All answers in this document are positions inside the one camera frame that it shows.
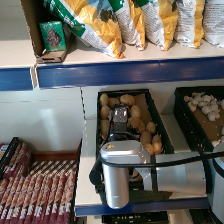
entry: small green box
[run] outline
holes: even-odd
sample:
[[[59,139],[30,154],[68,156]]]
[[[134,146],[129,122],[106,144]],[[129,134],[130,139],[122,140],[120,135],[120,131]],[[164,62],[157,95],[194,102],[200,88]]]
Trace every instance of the small green box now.
[[[40,23],[40,29],[46,51],[66,50],[62,23],[59,21]]]

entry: white wall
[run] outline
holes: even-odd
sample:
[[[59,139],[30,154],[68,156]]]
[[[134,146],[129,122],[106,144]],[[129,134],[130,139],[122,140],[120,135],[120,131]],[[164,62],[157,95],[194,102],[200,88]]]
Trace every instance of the white wall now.
[[[82,87],[81,89],[83,94],[85,118],[86,119],[96,118],[98,92],[112,91],[112,90],[126,90],[126,89],[127,90],[149,89],[158,112],[160,114],[170,114],[173,112],[173,106],[175,101],[174,91],[176,87],[206,86],[206,85],[207,86],[224,85],[224,79]]]
[[[83,127],[80,88],[0,92],[0,142],[17,136],[32,150],[73,150]]]

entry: plastic bag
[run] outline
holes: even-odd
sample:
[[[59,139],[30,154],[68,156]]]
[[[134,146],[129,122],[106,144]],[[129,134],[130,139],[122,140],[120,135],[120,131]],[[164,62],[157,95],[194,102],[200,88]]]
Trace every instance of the plastic bag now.
[[[199,48],[204,36],[202,13],[205,0],[177,0],[178,21],[174,39],[183,46]]]
[[[176,29],[178,12],[172,0],[137,0],[145,22],[146,37],[161,50],[168,50]]]
[[[125,43],[135,45],[138,50],[145,47],[145,26],[142,10],[133,0],[109,0],[121,29]]]
[[[224,1],[206,0],[203,20],[205,40],[224,48]]]
[[[40,1],[79,38],[111,57],[123,57],[120,28],[107,0]]]

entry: wire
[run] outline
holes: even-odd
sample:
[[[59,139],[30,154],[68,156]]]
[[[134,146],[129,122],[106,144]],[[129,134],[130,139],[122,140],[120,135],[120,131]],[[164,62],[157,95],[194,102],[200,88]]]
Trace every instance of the wire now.
[[[223,157],[224,156],[224,151],[223,152],[216,152],[216,153],[210,153],[206,155],[200,155],[200,156],[195,156],[195,157],[190,157],[187,159],[181,159],[181,160],[176,160],[176,161],[170,161],[170,162],[163,162],[163,163],[144,163],[144,164],[116,164],[116,163],[110,163],[104,160],[101,155],[99,155],[100,161],[111,167],[119,167],[119,168],[156,168],[156,167],[169,167],[169,166],[177,166],[177,165],[183,165],[187,163],[193,163],[193,162],[198,162],[204,159],[214,159],[217,157]]]

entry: cardboard box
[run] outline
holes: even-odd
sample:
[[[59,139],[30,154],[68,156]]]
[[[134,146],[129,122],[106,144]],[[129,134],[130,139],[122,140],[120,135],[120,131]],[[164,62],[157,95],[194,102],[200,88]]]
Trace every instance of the cardboard box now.
[[[49,21],[60,21],[57,17],[52,15],[39,0],[20,0],[21,6],[25,15],[27,29],[30,34],[30,38],[33,45],[34,55],[36,56],[37,63],[52,63],[62,62],[67,50],[74,39],[74,35],[68,29],[67,25],[64,25],[66,50],[55,52],[44,52],[45,46],[42,38],[39,23]]]

